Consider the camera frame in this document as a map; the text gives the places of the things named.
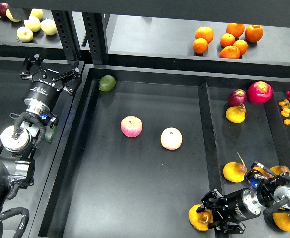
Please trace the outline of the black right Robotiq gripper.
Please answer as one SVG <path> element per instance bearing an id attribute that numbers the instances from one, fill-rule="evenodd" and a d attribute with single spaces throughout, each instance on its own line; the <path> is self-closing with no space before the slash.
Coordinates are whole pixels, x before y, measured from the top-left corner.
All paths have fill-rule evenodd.
<path id="1" fill-rule="evenodd" d="M 216 188 L 207 192 L 201 199 L 200 207 L 196 212 L 205 210 L 218 211 L 222 220 L 208 224 L 208 229 L 216 229 L 225 234 L 243 234 L 245 224 L 243 221 L 260 216 L 262 205 L 256 197 L 256 193 L 250 189 L 222 195 Z"/>

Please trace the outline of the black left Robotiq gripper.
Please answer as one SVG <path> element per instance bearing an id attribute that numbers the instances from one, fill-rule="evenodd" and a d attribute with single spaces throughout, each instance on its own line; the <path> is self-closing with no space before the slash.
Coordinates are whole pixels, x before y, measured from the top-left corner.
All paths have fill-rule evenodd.
<path id="1" fill-rule="evenodd" d="M 82 83 L 79 60 L 75 61 L 70 71 L 58 74 L 57 71 L 42 66 L 46 54 L 47 50 L 43 48 L 40 53 L 26 57 L 20 72 L 22 80 L 30 80 L 28 90 L 23 96 L 27 105 L 26 111 L 35 115 L 51 112 L 61 91 L 74 96 Z"/>

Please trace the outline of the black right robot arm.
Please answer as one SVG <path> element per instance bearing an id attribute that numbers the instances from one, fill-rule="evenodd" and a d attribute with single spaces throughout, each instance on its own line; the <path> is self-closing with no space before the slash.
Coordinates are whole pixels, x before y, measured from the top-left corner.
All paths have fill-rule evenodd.
<path id="1" fill-rule="evenodd" d="M 225 234 L 243 234 L 244 221 L 260 215 L 273 217 L 281 230 L 290 231 L 290 172 L 274 172 L 255 161 L 244 176 L 248 187 L 227 195 L 213 189 L 189 212 L 199 231 L 215 229 Z"/>

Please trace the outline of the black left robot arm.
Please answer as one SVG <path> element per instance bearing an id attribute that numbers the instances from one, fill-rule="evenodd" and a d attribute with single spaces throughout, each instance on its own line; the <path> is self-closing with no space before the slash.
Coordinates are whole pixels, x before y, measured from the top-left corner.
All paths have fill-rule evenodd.
<path id="1" fill-rule="evenodd" d="M 15 117 L 13 125 L 0 133 L 0 223 L 20 216 L 15 238 L 23 236 L 29 222 L 29 210 L 15 207 L 4 211 L 4 203 L 14 199 L 20 189 L 33 186 L 36 149 L 42 140 L 53 138 L 58 123 L 52 109 L 62 92 L 74 96 L 82 83 L 79 60 L 71 70 L 57 72 L 42 66 L 44 55 L 42 50 L 25 58 L 20 77 L 30 82 L 22 97 L 27 109 Z"/>

